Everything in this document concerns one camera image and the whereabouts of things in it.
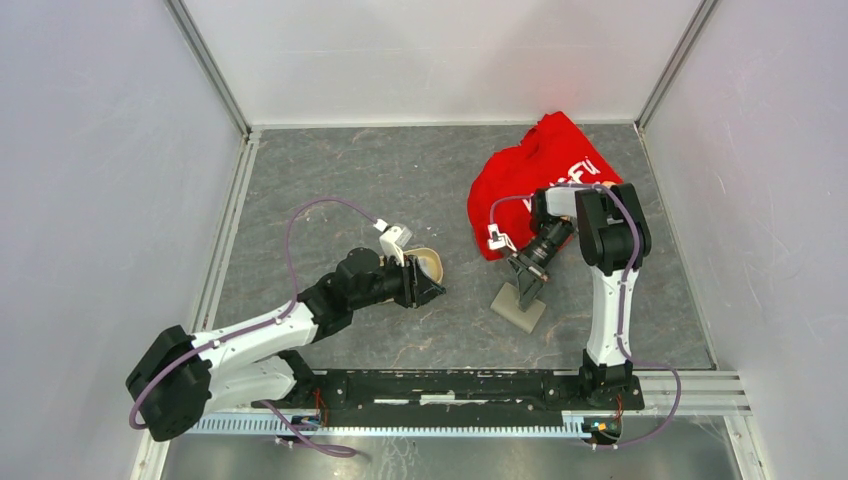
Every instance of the red cloth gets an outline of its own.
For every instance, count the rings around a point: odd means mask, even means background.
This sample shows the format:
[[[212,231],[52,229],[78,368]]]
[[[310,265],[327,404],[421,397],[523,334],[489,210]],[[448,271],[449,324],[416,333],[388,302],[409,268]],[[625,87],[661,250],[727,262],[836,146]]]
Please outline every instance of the red cloth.
[[[545,115],[527,132],[520,145],[494,154],[471,184],[468,219],[486,260],[501,258],[499,252],[489,250],[487,245],[492,203],[510,195],[530,195],[537,188],[565,181],[621,183],[621,178],[583,132],[565,114],[557,112]],[[500,203],[495,222],[516,248],[523,248],[533,239],[529,201]]]

